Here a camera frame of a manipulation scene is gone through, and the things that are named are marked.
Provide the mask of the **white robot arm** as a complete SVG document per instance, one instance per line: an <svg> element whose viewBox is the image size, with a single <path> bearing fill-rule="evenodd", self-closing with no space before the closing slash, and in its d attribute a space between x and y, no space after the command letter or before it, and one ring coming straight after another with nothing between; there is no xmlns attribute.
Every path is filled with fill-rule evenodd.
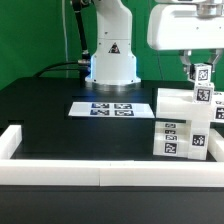
<svg viewBox="0 0 224 224"><path fill-rule="evenodd" d="M177 50L184 71L195 49L209 49L207 65L214 67L224 50L224 0L154 0L147 43L157 51ZM132 13L121 0L71 0L79 27L83 56L90 61L84 83L102 90L122 90L141 83L132 53ZM81 10L94 5L97 14L97 49L88 52Z"/></svg>

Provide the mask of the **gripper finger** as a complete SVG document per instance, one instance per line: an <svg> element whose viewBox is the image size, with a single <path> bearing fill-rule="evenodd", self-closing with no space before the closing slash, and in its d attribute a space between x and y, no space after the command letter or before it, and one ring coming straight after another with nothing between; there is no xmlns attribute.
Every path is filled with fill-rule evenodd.
<svg viewBox="0 0 224 224"><path fill-rule="evenodd" d="M207 63L211 66L211 71L214 72L216 70L216 65L221 59L223 55L223 49L211 49L210 50L210 57Z"/></svg>
<svg viewBox="0 0 224 224"><path fill-rule="evenodd" d="M183 71L186 73L189 80L194 78L194 65L190 61L190 56L192 54L191 50L180 50L179 56L183 65Z"/></svg>

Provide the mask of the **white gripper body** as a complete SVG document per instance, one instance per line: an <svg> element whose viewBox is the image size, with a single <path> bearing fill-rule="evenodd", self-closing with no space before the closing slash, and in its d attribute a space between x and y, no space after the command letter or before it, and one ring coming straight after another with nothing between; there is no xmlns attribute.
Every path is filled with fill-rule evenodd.
<svg viewBox="0 0 224 224"><path fill-rule="evenodd" d="M224 0L155 0L147 42L155 50L224 48Z"/></svg>

